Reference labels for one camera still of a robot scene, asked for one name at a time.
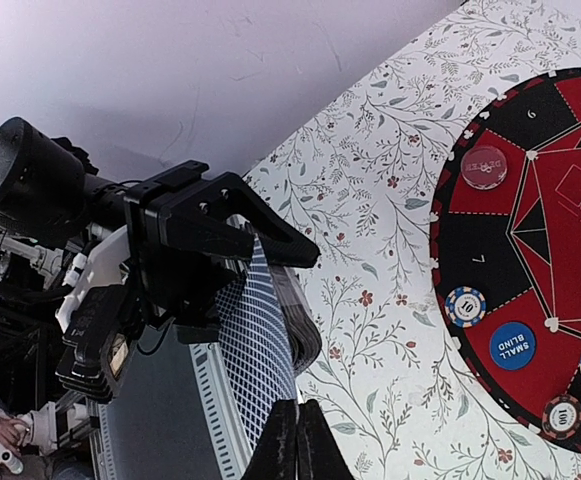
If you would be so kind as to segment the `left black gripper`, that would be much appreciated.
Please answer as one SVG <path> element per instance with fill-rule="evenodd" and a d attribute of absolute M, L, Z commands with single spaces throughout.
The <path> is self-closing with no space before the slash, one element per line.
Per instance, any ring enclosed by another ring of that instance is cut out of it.
<path fill-rule="evenodd" d="M 254 228 L 273 265 L 311 268 L 320 254 L 240 176 L 202 179 L 208 169 L 189 160 L 130 187 L 124 196 L 142 320 L 155 329 L 172 321 L 183 345 L 219 340 L 217 298 L 235 286 L 253 252 L 254 234 L 229 225 L 229 217 L 239 215 Z M 178 212 L 189 212 L 191 229 Z"/>

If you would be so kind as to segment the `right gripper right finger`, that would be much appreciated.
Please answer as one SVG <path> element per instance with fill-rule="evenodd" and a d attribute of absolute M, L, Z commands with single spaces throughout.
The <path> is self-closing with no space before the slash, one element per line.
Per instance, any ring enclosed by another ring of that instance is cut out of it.
<path fill-rule="evenodd" d="M 297 468 L 300 480 L 353 480 L 319 403 L 299 406 Z"/>

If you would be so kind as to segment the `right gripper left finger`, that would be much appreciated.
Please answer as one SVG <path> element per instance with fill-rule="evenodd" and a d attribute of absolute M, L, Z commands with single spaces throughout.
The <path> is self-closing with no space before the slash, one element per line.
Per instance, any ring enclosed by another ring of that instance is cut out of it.
<path fill-rule="evenodd" d="M 296 402 L 294 400 L 276 401 L 242 479 L 295 479 L 296 433 Z"/>

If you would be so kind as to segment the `blue ten poker chip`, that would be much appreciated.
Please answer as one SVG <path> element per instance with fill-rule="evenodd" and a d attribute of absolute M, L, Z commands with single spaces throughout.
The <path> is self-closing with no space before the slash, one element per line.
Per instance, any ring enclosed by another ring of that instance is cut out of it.
<path fill-rule="evenodd" d="M 451 323 L 463 329 L 470 328 L 484 319 L 486 299 L 476 288 L 460 286 L 447 295 L 444 310 Z"/>

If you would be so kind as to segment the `blue small blind button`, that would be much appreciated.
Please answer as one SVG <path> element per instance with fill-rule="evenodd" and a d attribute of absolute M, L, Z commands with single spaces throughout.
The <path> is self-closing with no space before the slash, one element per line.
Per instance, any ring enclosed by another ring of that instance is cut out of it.
<path fill-rule="evenodd" d="M 534 358 L 537 341 L 532 329 L 521 322 L 507 322 L 491 335 L 489 352 L 494 363 L 506 371 L 525 368 Z"/>

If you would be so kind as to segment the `red hundred poker chip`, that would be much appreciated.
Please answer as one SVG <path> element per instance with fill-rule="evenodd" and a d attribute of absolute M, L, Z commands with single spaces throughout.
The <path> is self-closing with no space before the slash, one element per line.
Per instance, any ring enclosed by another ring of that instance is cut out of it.
<path fill-rule="evenodd" d="M 550 438 L 565 440 L 572 437 L 581 425 L 581 403 L 570 394 L 551 399 L 542 413 L 542 431 Z"/>

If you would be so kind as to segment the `clear red dealer button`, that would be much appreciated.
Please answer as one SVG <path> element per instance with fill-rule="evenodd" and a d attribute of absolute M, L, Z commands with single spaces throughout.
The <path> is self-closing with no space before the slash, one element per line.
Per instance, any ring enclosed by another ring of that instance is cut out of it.
<path fill-rule="evenodd" d="M 461 176 L 472 188 L 491 190 L 501 185 L 508 173 L 508 162 L 499 148 L 490 145 L 468 150 L 461 160 Z"/>

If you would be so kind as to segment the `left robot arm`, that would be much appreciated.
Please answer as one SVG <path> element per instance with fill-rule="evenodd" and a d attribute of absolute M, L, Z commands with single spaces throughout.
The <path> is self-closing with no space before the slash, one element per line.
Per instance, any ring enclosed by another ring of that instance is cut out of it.
<path fill-rule="evenodd" d="M 105 264 L 129 267 L 120 317 L 90 322 L 84 348 L 168 318 L 214 326 L 214 296 L 234 279 L 223 261 L 247 260 L 256 245 L 272 265 L 315 266 L 317 245 L 240 176 L 206 171 L 191 160 L 127 187 L 101 178 L 67 138 L 19 117 L 0 126 L 0 228 L 59 248 L 100 226 L 115 246 Z"/>

